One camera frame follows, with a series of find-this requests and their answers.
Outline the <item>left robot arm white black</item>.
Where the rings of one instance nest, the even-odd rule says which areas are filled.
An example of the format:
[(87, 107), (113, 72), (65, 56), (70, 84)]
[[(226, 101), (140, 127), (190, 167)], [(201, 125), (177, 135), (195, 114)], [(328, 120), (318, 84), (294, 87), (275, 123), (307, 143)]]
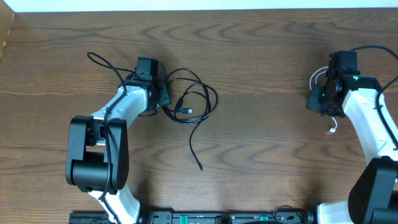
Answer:
[(66, 181), (94, 197), (111, 223), (142, 220), (141, 204), (127, 185), (127, 131), (141, 113), (168, 104), (164, 82), (124, 80), (100, 110), (70, 121)]

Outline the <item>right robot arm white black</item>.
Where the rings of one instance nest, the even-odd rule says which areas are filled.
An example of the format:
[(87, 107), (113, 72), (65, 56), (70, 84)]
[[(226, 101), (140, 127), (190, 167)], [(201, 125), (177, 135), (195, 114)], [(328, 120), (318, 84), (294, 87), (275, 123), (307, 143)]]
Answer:
[(366, 168), (346, 200), (321, 203), (309, 223), (397, 223), (397, 126), (372, 77), (343, 75), (310, 84), (307, 108), (347, 117), (363, 148)]

